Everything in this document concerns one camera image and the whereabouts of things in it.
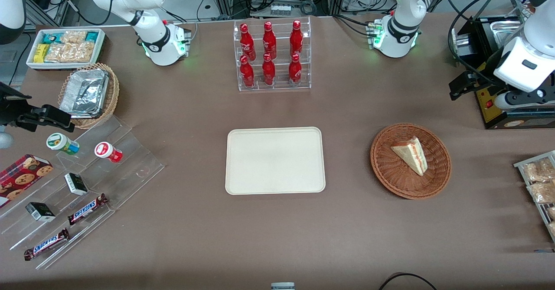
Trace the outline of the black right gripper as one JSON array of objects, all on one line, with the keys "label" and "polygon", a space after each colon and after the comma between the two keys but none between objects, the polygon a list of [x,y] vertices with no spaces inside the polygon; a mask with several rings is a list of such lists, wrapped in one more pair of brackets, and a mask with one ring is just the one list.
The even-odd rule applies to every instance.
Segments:
[{"label": "black right gripper", "polygon": [[0,124],[2,126],[20,127],[30,132],[35,132],[39,125],[50,126],[65,130],[69,133],[75,131],[71,115],[52,105],[41,107],[41,121],[34,112],[36,107],[29,105],[26,96],[5,83],[0,83]]}]

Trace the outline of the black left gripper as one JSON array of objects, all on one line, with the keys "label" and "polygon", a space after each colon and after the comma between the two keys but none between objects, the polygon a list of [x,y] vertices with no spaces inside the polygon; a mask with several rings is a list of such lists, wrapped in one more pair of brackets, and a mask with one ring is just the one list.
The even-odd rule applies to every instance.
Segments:
[{"label": "black left gripper", "polygon": [[500,88],[500,80],[493,74],[494,67],[494,64],[481,64],[477,68],[467,65],[466,71],[449,83],[451,100],[458,100],[460,96],[484,87]]}]

